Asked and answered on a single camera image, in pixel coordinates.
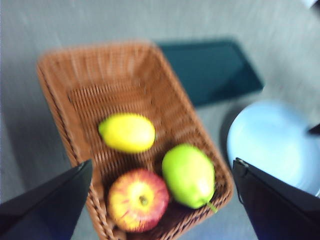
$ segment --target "green pear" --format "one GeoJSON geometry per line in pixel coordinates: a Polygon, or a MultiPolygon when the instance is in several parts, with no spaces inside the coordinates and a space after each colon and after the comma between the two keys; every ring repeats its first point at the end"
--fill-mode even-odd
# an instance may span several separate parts
{"type": "Polygon", "coordinates": [[[215,193],[215,169],[210,158],[199,148],[180,144],[169,150],[162,161],[162,175],[178,202],[192,209],[208,205],[215,193]]]}

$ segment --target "brown wicker basket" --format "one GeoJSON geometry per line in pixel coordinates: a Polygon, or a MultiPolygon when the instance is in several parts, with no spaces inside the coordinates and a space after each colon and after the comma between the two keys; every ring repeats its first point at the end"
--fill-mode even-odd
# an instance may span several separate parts
{"type": "Polygon", "coordinates": [[[172,200],[159,224],[139,234],[121,231],[108,217],[106,196],[117,177],[138,167],[161,175],[165,153],[180,143],[193,144],[212,159],[212,204],[220,209],[230,200],[230,172],[156,46],[124,43],[53,51],[40,58],[37,73],[71,165],[93,160],[86,206],[101,240],[171,240],[213,214],[207,206],[193,210],[172,200]],[[153,122],[157,138],[151,149],[125,154],[104,144],[98,124],[119,112],[139,113],[153,122]]]}

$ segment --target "dark green mat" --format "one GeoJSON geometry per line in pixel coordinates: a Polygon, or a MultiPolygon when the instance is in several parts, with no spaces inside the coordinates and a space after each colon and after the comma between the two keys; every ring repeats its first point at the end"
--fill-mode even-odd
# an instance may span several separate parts
{"type": "Polygon", "coordinates": [[[263,88],[234,41],[159,45],[195,106],[239,97],[263,88]]]}

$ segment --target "wicker basket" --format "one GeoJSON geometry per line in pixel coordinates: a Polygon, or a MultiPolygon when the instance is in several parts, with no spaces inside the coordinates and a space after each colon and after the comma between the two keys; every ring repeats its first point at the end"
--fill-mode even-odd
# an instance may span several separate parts
{"type": "Polygon", "coordinates": [[[193,210],[171,200],[159,224],[139,234],[121,231],[108,216],[106,197],[117,177],[138,167],[161,175],[165,153],[180,143],[193,144],[212,159],[212,204],[220,209],[230,200],[229,170],[156,46],[125,43],[53,51],[39,60],[37,73],[72,166],[93,159],[86,206],[101,240],[171,240],[213,214],[207,206],[193,210]],[[139,113],[153,122],[157,138],[151,149],[125,154],[104,144],[98,124],[119,112],[139,113]]]}

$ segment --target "floor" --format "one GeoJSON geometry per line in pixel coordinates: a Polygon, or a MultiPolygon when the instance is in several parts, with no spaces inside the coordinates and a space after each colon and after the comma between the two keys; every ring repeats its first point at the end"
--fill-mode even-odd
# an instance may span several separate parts
{"type": "MultiPolygon", "coordinates": [[[[1,202],[70,168],[35,71],[52,48],[234,38],[265,88],[197,108],[217,146],[230,112],[258,100],[285,101],[319,123],[320,15],[300,0],[3,0],[1,9],[1,202]]],[[[180,239],[196,238],[257,239],[236,195],[180,239]]],[[[72,239],[98,239],[85,208],[72,239]]]]}

